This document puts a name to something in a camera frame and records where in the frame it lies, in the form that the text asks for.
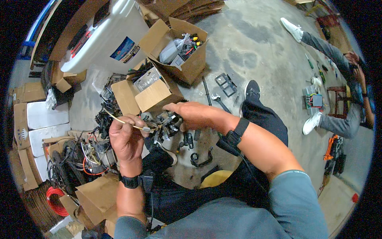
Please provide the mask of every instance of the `styrofoam sheet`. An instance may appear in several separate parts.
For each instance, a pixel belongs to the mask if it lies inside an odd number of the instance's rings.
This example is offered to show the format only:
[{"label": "styrofoam sheet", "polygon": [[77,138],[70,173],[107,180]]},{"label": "styrofoam sheet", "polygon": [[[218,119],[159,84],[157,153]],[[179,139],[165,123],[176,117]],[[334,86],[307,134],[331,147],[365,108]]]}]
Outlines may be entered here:
[{"label": "styrofoam sheet", "polygon": [[29,140],[31,141],[33,156],[37,158],[44,155],[42,148],[43,139],[64,136],[69,130],[70,124],[62,124],[29,131]]},{"label": "styrofoam sheet", "polygon": [[45,101],[28,103],[26,114],[28,128],[33,130],[69,123],[68,103],[57,106],[55,110],[47,109]]},{"label": "styrofoam sheet", "polygon": [[47,176],[48,163],[45,156],[43,155],[43,156],[34,158],[34,161],[36,162],[37,170],[39,171],[41,180],[45,182],[48,178]]}]

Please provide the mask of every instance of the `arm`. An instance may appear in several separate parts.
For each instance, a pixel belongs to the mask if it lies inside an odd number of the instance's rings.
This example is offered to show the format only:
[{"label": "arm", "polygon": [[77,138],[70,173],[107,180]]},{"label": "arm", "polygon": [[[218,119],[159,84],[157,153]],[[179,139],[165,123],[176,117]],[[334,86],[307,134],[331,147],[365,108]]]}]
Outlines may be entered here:
[{"label": "arm", "polygon": [[[175,111],[183,117],[185,124],[182,130],[211,127],[225,135],[234,130],[240,120],[239,117],[221,109],[196,102],[171,103],[164,109]],[[288,147],[272,133],[254,123],[249,123],[238,148],[254,166],[266,173],[270,180],[287,170],[303,171]]]},{"label": "arm", "polygon": [[[365,75],[362,71],[362,68],[359,65],[357,66],[358,66],[358,69],[354,70],[354,74],[358,82],[361,84],[362,94],[367,94]],[[363,107],[365,108],[365,111],[366,111],[366,122],[373,127],[374,114],[371,110],[369,98],[367,96],[363,97]]]},{"label": "arm", "polygon": [[[119,119],[126,122],[123,124],[114,120],[110,126],[109,136],[112,147],[120,162],[120,173],[125,177],[135,177],[142,171],[142,150],[143,136],[148,133],[139,131],[131,125],[144,126],[143,120],[138,116],[128,115]],[[146,223],[146,216],[143,213],[144,193],[141,187],[136,189],[126,188],[119,182],[117,191],[117,214],[121,216],[131,216],[142,223]]]}]

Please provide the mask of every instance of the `printed label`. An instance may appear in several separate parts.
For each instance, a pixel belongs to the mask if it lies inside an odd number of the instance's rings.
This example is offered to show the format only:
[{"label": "printed label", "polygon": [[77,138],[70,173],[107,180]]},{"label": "printed label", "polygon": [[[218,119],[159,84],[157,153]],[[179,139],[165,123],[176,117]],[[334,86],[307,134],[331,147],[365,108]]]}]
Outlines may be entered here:
[{"label": "printed label", "polygon": [[111,58],[128,63],[139,51],[140,47],[130,38],[126,37],[121,45],[111,54]]}]

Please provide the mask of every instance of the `adjustable wrench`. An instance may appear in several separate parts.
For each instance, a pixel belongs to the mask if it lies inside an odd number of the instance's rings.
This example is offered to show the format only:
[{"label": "adjustable wrench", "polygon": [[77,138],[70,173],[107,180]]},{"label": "adjustable wrench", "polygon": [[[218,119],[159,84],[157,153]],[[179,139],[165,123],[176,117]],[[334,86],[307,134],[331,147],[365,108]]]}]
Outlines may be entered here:
[{"label": "adjustable wrench", "polygon": [[213,101],[218,102],[218,103],[220,104],[220,106],[223,108],[223,110],[224,110],[225,112],[228,112],[228,113],[231,114],[231,111],[230,111],[230,110],[225,106],[225,104],[222,102],[222,100],[221,100],[221,98],[220,98],[220,95],[218,95],[218,94],[215,93],[215,96],[214,96],[214,94],[212,94],[212,95],[211,95],[211,99],[212,99]]}]

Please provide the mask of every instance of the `black pants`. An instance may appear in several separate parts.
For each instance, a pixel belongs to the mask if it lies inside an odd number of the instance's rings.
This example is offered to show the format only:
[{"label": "black pants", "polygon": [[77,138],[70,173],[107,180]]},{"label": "black pants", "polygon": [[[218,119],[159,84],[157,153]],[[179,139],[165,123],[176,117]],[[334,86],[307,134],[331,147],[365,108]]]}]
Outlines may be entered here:
[{"label": "black pants", "polygon": [[[278,115],[260,101],[246,100],[242,107],[243,117],[277,136],[288,146],[288,130]],[[187,189],[161,173],[170,167],[172,158],[160,148],[154,148],[143,159],[143,170],[156,172],[152,196],[154,217],[170,224],[194,212],[203,204],[221,197],[233,197],[250,206],[268,208],[269,182],[263,172],[248,161],[249,172],[244,162],[222,184],[204,189]],[[151,197],[146,195],[145,212],[151,215]]]}]

